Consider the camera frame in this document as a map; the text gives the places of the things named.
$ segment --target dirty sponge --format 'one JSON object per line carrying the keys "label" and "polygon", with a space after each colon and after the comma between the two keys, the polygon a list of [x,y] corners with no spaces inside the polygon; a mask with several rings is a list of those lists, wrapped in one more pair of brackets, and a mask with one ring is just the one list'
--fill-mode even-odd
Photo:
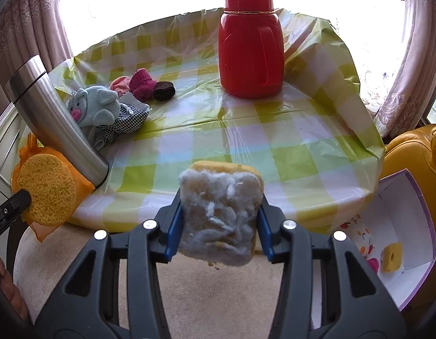
{"label": "dirty sponge", "polygon": [[381,253],[381,271],[390,273],[402,266],[402,243],[388,244]]}
{"label": "dirty sponge", "polygon": [[31,195],[29,215],[41,225],[61,225],[75,211],[74,177],[52,154],[30,157],[20,169],[17,184]]}
{"label": "dirty sponge", "polygon": [[186,256],[226,265],[247,264],[254,252],[256,216],[264,184],[241,164],[199,161],[180,174]]}

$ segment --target thermos handle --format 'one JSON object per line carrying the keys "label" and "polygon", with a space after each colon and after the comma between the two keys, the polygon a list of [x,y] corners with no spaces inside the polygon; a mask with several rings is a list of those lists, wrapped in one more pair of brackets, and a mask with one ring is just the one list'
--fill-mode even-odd
{"label": "thermos handle", "polygon": [[258,27],[257,29],[259,31],[265,55],[267,80],[264,85],[276,85],[278,83],[277,67],[279,63],[276,60],[276,55],[273,55],[273,52],[277,51],[273,31],[270,27]]}

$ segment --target checkered cloth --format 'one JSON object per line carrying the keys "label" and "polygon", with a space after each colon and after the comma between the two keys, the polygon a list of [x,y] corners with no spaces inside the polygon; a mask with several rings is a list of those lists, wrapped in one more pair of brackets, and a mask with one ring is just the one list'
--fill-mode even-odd
{"label": "checkered cloth", "polygon": [[100,135],[108,143],[114,143],[120,134],[132,134],[138,131],[149,114],[148,110],[139,110],[134,106],[121,104],[119,117],[110,126],[98,126]]}
{"label": "checkered cloth", "polygon": [[176,95],[151,101],[146,122],[104,148],[106,182],[70,221],[128,231],[169,204],[178,175],[209,159],[257,168],[268,201],[287,218],[325,231],[354,216],[378,183],[384,145],[359,99],[350,52],[326,20],[279,10],[285,83],[275,97],[223,92],[217,37],[222,9],[172,16],[129,29],[56,67],[64,97],[146,68]]}

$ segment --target beige floor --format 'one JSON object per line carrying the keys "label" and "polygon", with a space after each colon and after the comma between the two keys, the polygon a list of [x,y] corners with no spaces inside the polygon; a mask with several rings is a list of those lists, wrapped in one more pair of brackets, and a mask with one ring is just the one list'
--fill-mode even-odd
{"label": "beige floor", "polygon": [[[17,252],[14,281],[32,319],[90,235],[90,231],[65,225],[40,244],[30,229],[25,232]],[[217,267],[180,254],[171,263],[158,265],[172,338],[267,338],[282,264],[272,265],[266,257],[256,255],[241,268]],[[125,273],[126,261],[122,260],[119,318],[121,326],[128,327]]]}

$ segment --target red thermos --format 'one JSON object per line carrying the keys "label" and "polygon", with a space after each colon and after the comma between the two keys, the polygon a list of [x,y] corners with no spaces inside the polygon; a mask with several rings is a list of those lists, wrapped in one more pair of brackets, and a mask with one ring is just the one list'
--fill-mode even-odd
{"label": "red thermos", "polygon": [[226,91],[257,99],[281,90],[284,45],[273,0],[225,0],[218,39],[221,85]]}

